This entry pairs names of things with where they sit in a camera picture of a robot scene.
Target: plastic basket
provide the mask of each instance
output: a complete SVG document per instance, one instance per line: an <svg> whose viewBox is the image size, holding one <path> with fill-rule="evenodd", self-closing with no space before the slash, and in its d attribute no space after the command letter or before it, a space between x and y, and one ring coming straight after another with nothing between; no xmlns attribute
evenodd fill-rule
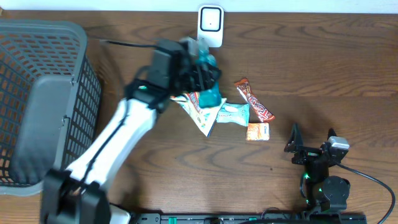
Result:
<svg viewBox="0 0 398 224"><path fill-rule="evenodd" d="M32 195L94 137L101 85L71 22L0 20L0 194Z"/></svg>

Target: red candy wrapper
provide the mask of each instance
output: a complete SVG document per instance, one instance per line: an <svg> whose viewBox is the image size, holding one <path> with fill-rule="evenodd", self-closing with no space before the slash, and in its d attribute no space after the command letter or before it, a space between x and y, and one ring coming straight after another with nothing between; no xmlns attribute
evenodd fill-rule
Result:
<svg viewBox="0 0 398 224"><path fill-rule="evenodd" d="M243 96L244 100L246 100L254 112L256 112L256 115L261 122L270 122L275 119L275 116L269 112L253 94L249 85L249 80L247 78L243 78L241 81L236 82L235 86Z"/></svg>

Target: wood grain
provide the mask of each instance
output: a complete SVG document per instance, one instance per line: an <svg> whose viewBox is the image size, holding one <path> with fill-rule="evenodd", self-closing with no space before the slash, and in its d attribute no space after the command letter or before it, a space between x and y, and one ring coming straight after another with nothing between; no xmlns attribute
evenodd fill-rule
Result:
<svg viewBox="0 0 398 224"><path fill-rule="evenodd" d="M195 35L197 14L184 12L9 11L18 19L66 20L90 37L154 43ZM242 103L233 83L247 77L259 100L276 116L271 140L245 141L246 128L217 124L209 138L176 104L134 148L119 171L110 201L127 208L166 213L261 212L267 207L298 210L303 167L283 152L294 122L304 140L319 146L330 127L348 139L343 164L384 181L398 192L398 16L365 14L227 13L224 40L214 50L229 102ZM150 62L151 51L90 40L88 55L104 77L99 129L116 105L104 56L114 60L123 80ZM251 115L251 121L257 119ZM381 186L337 167L331 175L351 182L349 212L376 223L390 205ZM37 223L39 196L1 196L1 223ZM394 212L387 223L397 223Z"/></svg>

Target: white background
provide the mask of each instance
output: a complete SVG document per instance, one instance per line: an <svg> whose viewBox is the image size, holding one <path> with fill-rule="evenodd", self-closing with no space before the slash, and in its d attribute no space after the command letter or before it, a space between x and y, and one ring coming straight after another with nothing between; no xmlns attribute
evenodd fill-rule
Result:
<svg viewBox="0 0 398 224"><path fill-rule="evenodd" d="M216 4L226 12L398 13L398 0L0 0L3 9L188 11Z"/></svg>

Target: blue snack package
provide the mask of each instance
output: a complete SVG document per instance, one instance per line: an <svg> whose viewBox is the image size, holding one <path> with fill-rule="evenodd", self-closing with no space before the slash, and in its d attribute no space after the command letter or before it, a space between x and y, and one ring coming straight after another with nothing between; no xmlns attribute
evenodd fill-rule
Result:
<svg viewBox="0 0 398 224"><path fill-rule="evenodd" d="M239 105L233 103L225 103L217 115L217 123L234 122L241 126L248 126L250 116L250 106L248 104Z"/></svg>

